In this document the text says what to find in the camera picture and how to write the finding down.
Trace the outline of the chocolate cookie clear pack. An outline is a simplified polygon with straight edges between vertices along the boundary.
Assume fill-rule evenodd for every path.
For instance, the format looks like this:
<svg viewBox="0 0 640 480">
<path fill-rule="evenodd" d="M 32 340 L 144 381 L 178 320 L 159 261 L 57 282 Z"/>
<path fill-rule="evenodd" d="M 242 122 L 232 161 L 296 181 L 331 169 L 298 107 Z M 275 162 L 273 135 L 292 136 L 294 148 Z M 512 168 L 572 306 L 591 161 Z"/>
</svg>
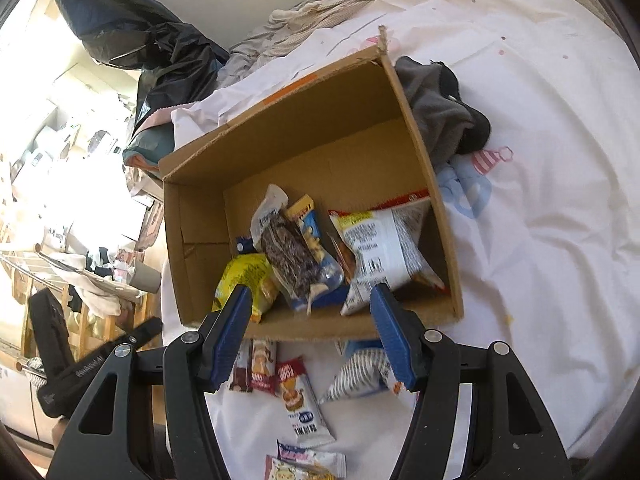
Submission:
<svg viewBox="0 0 640 480">
<path fill-rule="evenodd" d="M 270 184 L 250 220 L 253 244 L 266 255 L 288 304 L 303 297 L 318 270 L 298 226 L 286 216 L 292 205 L 280 186 Z"/>
</svg>

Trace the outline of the wooden drying rack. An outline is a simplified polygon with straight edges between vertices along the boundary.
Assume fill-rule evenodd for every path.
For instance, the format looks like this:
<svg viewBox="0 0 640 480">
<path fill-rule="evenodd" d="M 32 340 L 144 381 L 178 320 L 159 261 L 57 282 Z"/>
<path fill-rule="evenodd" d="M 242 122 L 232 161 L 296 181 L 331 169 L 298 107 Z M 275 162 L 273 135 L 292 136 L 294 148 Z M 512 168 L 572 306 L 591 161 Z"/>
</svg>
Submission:
<svg viewBox="0 0 640 480">
<path fill-rule="evenodd" d="M 72 304 L 80 295 L 61 270 L 38 250 L 19 250 L 8 242 L 1 244 L 1 351 L 12 359 L 26 360 L 38 354 L 28 298 L 47 289 L 63 310 L 68 342 L 76 359 L 121 335 L 127 327 L 136 327 L 152 314 L 153 296 L 125 284 L 95 280 L 105 296 L 120 304 L 120 315 L 93 315 L 83 302 L 74 311 Z"/>
</svg>

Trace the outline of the grey trash bin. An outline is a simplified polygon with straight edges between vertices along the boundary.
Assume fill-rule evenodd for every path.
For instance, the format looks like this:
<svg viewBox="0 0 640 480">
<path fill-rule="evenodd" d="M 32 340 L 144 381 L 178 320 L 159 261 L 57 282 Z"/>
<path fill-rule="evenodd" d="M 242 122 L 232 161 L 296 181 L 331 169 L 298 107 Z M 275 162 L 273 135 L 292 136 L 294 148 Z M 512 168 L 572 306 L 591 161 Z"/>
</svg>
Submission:
<svg viewBox="0 0 640 480">
<path fill-rule="evenodd" d="M 134 264 L 130 266 L 128 274 L 128 283 L 131 287 L 150 294 L 156 294 L 160 290 L 162 274 L 152 266 L 148 266 L 139 260 L 134 260 Z"/>
</svg>

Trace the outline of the white patterned bed sheet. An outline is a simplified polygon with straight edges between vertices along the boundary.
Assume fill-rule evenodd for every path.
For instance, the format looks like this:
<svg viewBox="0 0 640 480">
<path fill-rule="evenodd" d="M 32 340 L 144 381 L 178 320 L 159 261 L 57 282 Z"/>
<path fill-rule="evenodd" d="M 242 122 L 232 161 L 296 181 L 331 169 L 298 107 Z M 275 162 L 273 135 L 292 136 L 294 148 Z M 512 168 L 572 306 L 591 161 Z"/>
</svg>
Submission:
<svg viewBox="0 0 640 480">
<path fill-rule="evenodd" d="M 366 61 L 380 30 L 391 58 L 452 69 L 483 151 L 427 167 Z M 408 303 L 457 342 L 510 344 L 567 455 L 597 451 L 639 378 L 639 70 L 591 0 L 371 0 L 171 120 L 169 337 L 209 311 L 268 185 L 341 210 L 430 186 L 424 247 L 452 289 Z"/>
</svg>

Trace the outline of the brown white wafer bar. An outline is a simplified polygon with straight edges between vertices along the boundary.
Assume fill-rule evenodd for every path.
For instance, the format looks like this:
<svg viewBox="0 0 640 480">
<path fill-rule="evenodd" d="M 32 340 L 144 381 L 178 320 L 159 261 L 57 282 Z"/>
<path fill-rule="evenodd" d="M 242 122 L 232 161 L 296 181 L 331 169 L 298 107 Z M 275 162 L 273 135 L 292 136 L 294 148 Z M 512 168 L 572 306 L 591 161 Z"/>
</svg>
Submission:
<svg viewBox="0 0 640 480">
<path fill-rule="evenodd" d="M 231 391 L 252 391 L 252 385 L 250 384 L 250 378 L 252 377 L 252 372 L 250 371 L 250 367 L 252 366 L 252 350 L 253 341 L 243 339 L 232 368 L 229 384 Z"/>
</svg>

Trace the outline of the white bread cartoon snack pack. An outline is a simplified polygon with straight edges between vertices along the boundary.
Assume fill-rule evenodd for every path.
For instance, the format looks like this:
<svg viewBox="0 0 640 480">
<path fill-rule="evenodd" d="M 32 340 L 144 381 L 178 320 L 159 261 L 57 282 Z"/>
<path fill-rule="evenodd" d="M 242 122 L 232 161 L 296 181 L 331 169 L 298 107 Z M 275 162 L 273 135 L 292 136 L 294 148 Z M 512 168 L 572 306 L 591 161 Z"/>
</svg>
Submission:
<svg viewBox="0 0 640 480">
<path fill-rule="evenodd" d="M 316 448 L 335 441 L 319 408 L 301 356 L 277 366 L 277 393 L 300 448 Z"/>
</svg>

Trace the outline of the grey cloth garment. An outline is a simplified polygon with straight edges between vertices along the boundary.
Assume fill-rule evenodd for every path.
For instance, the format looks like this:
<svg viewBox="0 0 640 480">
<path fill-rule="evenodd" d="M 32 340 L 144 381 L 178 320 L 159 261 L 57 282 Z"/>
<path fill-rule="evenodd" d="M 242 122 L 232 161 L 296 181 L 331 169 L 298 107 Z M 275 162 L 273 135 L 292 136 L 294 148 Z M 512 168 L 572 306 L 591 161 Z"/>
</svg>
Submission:
<svg viewBox="0 0 640 480">
<path fill-rule="evenodd" d="M 434 167 L 454 155 L 482 150 L 491 125 L 476 108 L 463 102 L 457 76 L 443 62 L 421 64 L 398 58 L 397 77 Z"/>
</svg>

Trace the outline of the blue yellow snack packet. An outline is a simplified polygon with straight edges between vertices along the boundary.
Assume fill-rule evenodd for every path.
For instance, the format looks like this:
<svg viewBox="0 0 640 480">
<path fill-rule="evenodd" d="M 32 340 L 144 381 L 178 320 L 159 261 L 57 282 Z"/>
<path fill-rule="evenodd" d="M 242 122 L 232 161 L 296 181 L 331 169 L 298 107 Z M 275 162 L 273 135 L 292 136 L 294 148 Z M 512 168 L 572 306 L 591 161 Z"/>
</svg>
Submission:
<svg viewBox="0 0 640 480">
<path fill-rule="evenodd" d="M 290 306 L 295 311 L 309 314 L 317 308 L 342 304 L 348 293 L 348 285 L 343 268 L 322 245 L 314 200 L 308 194 L 304 195 L 288 207 L 286 216 L 298 226 L 318 268 L 311 275 L 303 297 L 291 298 Z"/>
</svg>

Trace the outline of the blue white striped snack bag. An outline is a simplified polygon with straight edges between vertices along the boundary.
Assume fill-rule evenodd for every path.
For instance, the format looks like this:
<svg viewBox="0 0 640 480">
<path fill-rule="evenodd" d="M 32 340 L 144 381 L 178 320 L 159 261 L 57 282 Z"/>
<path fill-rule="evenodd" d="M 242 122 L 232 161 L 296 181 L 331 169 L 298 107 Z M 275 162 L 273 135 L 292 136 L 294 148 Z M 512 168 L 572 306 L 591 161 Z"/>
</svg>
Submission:
<svg viewBox="0 0 640 480">
<path fill-rule="evenodd" d="M 416 395 L 396 378 L 382 341 L 349 341 L 343 352 L 345 362 L 319 403 L 352 400 L 388 391 L 405 408 L 414 408 Z"/>
</svg>

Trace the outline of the teal orange pillow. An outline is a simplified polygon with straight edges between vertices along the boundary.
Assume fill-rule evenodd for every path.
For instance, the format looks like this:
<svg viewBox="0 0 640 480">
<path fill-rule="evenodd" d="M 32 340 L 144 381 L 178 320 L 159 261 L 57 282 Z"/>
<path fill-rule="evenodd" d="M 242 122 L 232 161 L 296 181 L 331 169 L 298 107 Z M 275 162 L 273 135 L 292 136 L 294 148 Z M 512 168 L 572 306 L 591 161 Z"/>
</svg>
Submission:
<svg viewBox="0 0 640 480">
<path fill-rule="evenodd" d="M 122 162 L 126 167 L 159 174 L 160 161 L 174 149 L 174 125 L 166 122 L 136 133 L 122 152 Z"/>
</svg>

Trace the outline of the yellow snack bag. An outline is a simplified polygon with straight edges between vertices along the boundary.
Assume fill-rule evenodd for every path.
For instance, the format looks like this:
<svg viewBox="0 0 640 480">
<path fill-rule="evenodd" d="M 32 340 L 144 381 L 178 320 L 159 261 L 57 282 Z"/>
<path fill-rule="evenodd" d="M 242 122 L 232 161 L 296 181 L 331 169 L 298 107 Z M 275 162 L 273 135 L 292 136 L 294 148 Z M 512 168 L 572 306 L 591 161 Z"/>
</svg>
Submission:
<svg viewBox="0 0 640 480">
<path fill-rule="evenodd" d="M 280 292 L 271 264 L 261 252 L 238 255 L 227 264 L 215 290 L 213 311 L 219 311 L 226 304 L 236 285 L 246 286 L 252 294 L 250 322 L 253 323 L 262 320 Z"/>
</svg>

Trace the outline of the pink white candy packet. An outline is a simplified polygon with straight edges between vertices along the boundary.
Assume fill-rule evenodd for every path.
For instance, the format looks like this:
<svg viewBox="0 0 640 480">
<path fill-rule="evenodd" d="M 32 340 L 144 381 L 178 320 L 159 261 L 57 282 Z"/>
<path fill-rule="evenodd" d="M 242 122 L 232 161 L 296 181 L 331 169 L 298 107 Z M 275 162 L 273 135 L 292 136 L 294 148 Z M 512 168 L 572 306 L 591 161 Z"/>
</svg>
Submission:
<svg viewBox="0 0 640 480">
<path fill-rule="evenodd" d="M 277 442 L 277 451 L 278 459 L 284 462 L 323 470 L 337 479 L 345 479 L 347 477 L 347 460 L 342 453 L 300 448 L 281 441 Z"/>
</svg>

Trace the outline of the yellow cartoon snack packet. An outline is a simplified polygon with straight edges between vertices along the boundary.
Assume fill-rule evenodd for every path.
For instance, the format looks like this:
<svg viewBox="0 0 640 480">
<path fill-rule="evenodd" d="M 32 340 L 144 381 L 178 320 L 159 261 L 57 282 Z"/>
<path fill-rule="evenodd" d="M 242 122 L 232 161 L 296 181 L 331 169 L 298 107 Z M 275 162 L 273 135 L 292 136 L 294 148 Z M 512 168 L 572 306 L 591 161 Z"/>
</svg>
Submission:
<svg viewBox="0 0 640 480">
<path fill-rule="evenodd" d="M 335 480 L 333 474 L 321 469 L 278 460 L 271 455 L 265 460 L 265 480 Z"/>
</svg>

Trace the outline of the black plastic bag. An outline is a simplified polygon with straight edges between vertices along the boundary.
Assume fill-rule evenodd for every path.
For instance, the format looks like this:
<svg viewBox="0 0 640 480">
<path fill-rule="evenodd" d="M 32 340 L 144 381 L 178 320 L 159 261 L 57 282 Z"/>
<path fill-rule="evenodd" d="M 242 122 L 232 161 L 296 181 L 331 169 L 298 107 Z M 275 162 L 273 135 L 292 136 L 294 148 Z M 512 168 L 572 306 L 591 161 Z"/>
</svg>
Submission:
<svg viewBox="0 0 640 480">
<path fill-rule="evenodd" d="M 96 62 L 140 73 L 136 126 L 209 96 L 229 53 L 156 0 L 55 0 Z"/>
</svg>

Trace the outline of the white red chip bag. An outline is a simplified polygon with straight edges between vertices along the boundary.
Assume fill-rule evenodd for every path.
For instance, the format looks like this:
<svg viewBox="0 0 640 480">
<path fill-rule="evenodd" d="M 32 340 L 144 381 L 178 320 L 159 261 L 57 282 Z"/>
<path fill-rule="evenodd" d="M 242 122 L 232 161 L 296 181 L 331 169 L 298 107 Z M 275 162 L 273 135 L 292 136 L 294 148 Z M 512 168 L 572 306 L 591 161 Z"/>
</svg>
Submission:
<svg viewBox="0 0 640 480">
<path fill-rule="evenodd" d="M 419 249 L 430 209 L 430 193 L 420 190 L 369 210 L 329 212 L 334 229 L 355 257 L 341 315 L 349 316 L 367 307 L 377 284 L 396 290 L 417 281 L 434 289 L 445 288 Z"/>
</svg>

